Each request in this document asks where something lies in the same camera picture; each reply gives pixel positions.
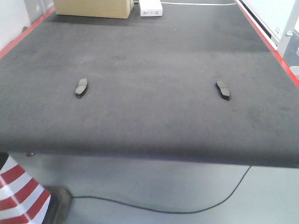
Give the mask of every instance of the cardboard box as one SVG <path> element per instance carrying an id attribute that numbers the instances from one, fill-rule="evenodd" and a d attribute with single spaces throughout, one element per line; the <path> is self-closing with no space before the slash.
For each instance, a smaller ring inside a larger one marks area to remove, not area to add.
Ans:
<path id="1" fill-rule="evenodd" d="M 162 16 L 163 7 L 160 0 L 139 0 L 140 16 Z"/>
<path id="2" fill-rule="evenodd" d="M 127 19 L 134 0 L 54 0 L 59 15 L 80 15 Z"/>

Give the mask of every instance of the gray carpet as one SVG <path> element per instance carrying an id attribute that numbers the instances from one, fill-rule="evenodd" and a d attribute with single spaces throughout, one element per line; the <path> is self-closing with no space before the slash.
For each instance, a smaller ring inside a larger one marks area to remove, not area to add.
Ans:
<path id="1" fill-rule="evenodd" d="M 163 7 L 30 33 L 0 61 L 0 150 L 298 166 L 299 90 L 238 6 Z"/>

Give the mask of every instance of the white wall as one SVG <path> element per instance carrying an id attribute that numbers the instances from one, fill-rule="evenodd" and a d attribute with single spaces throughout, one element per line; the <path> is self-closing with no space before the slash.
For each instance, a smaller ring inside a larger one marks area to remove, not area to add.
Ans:
<path id="1" fill-rule="evenodd" d="M 0 50 L 30 26 L 23 0 L 0 0 Z"/>
<path id="2" fill-rule="evenodd" d="M 280 39 L 295 0 L 245 0 L 245 2 Z"/>
<path id="3" fill-rule="evenodd" d="M 0 0 L 0 50 L 53 6 L 53 0 Z"/>

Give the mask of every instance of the white cord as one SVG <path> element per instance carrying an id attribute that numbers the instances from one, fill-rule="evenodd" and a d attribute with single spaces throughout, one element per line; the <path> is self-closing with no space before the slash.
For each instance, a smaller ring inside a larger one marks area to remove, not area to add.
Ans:
<path id="1" fill-rule="evenodd" d="M 169 5 L 186 5 L 186 6 L 233 6 L 236 3 L 228 3 L 228 4 L 211 4 L 211 3 L 180 3 L 180 2 L 161 2 L 162 4 Z"/>

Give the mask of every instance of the black cable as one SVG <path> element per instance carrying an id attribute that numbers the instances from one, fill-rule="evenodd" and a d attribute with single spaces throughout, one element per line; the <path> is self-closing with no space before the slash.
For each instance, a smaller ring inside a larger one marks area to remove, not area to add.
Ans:
<path id="1" fill-rule="evenodd" d="M 109 198 L 104 198 L 104 197 L 97 197 L 97 196 L 74 196 L 74 199 L 84 199 L 84 198 L 89 198 L 89 199 L 97 199 L 97 200 L 102 200 L 102 201 L 107 201 L 107 202 L 113 202 L 113 203 L 117 203 L 117 204 L 122 204 L 122 205 L 126 205 L 128 207 L 131 208 L 136 208 L 136 209 L 142 209 L 142 210 L 147 210 L 147 211 L 153 211 L 153 212 L 158 212 L 158 213 L 164 213 L 164 214 L 180 214 L 180 215 L 186 215 L 186 214 L 195 214 L 195 213 L 200 213 L 203 211 L 207 211 L 209 209 L 215 208 L 223 203 L 225 203 L 233 194 L 234 192 L 237 190 L 237 188 L 239 187 L 239 185 L 241 184 L 241 182 L 243 181 L 243 179 L 245 178 L 246 174 L 248 173 L 248 171 L 250 170 L 251 166 L 248 167 L 248 169 L 246 170 L 246 172 L 244 173 L 244 175 L 242 176 L 242 178 L 240 179 L 240 181 L 238 182 L 237 186 L 235 187 L 235 189 L 230 193 L 230 195 L 225 198 L 223 201 L 205 208 L 205 209 L 201 209 L 201 210 L 196 210 L 196 211 L 163 211 L 163 210 L 156 210 L 156 209 L 151 209 L 151 208 L 146 208 L 146 207 L 141 207 L 138 205 L 133 205 L 133 204 L 128 204 L 125 202 L 121 202 L 121 201 L 117 201 L 117 200 L 113 200 L 113 199 L 109 199 Z"/>

